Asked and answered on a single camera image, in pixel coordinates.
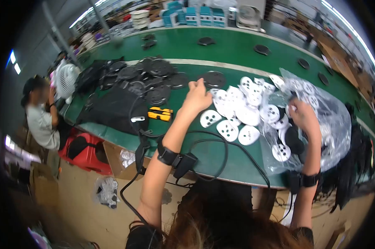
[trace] metal pole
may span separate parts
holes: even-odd
[[[110,33],[110,30],[107,26],[106,21],[103,19],[102,15],[100,14],[100,10],[96,7],[95,3],[92,0],[88,0],[89,4],[93,7],[93,10],[95,11],[95,14],[97,18],[99,19],[102,27],[104,28],[105,32],[108,33],[108,36],[110,37],[110,41],[114,39],[114,36]]]
[[[53,47],[55,47],[55,49],[57,50],[57,52],[61,53],[61,49],[59,48],[59,46],[57,45],[57,43],[55,42],[55,40],[53,39],[53,37],[50,34],[47,34],[47,38],[52,43]]]
[[[63,47],[67,51],[68,55],[71,57],[71,59],[74,62],[74,64],[77,67],[79,67],[81,70],[83,70],[82,65],[79,63],[78,59],[76,58],[76,56],[74,55],[74,53],[70,49],[70,46],[67,44],[67,42],[65,41],[63,35],[59,31],[59,29],[57,27],[57,24],[56,24],[55,20],[53,19],[52,14],[50,13],[50,10],[49,10],[49,7],[48,7],[46,1],[44,1],[42,3],[42,8],[43,8],[43,13],[46,16],[47,21],[49,22],[50,26],[52,26],[53,32],[56,34],[57,38],[60,40],[61,44],[63,45]]]

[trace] white electric fan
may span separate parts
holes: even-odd
[[[75,91],[75,82],[81,70],[74,64],[67,64],[65,59],[61,60],[55,71],[56,93],[65,98],[67,104],[71,104]]]
[[[261,13],[254,6],[241,5],[236,17],[236,26],[242,29],[260,31]]]

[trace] yellow tape measure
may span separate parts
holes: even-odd
[[[148,112],[149,118],[161,119],[162,121],[169,122],[173,115],[173,110],[171,109],[161,109],[160,107],[151,107]]]

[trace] forearm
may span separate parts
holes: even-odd
[[[180,152],[187,129],[195,116],[180,109],[162,140],[163,146],[173,152]],[[172,167],[160,162],[157,157],[158,151],[155,151],[143,179],[138,212],[149,224],[161,227],[162,193]]]
[[[59,117],[57,116],[57,108],[53,105],[50,107],[50,115],[52,116],[52,127],[56,127],[59,123]]]
[[[308,143],[307,158],[302,173],[315,175],[320,170],[321,144],[319,139],[310,139]],[[317,184],[313,187],[301,187],[294,203],[294,213],[291,220],[291,228],[312,228],[312,200],[316,192]]]

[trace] tan floor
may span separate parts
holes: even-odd
[[[77,166],[70,166],[63,160],[60,165],[62,171],[59,177],[59,212],[64,222],[77,236],[98,243],[102,249],[124,248],[129,232],[128,225],[134,219],[133,212],[122,201],[118,202],[116,210],[94,202],[95,181],[100,177],[97,173],[86,172]],[[168,180],[175,182],[175,178],[172,176]],[[142,181],[141,179],[132,183],[124,193],[125,198],[135,207],[138,204]],[[118,179],[118,191],[127,182]],[[189,180],[182,179],[179,183],[186,184],[188,182]],[[162,206],[163,229],[166,230],[172,223],[178,202],[181,201],[188,189],[171,184],[166,184],[165,188],[172,194],[170,203]],[[314,218],[315,248],[323,249],[336,227],[346,220],[350,220],[352,223],[348,234],[348,237],[352,237],[362,223],[372,200],[373,195],[357,198],[351,200],[342,212],[337,209],[333,214],[324,214]],[[328,207],[315,208],[313,216],[321,214],[327,209]]]

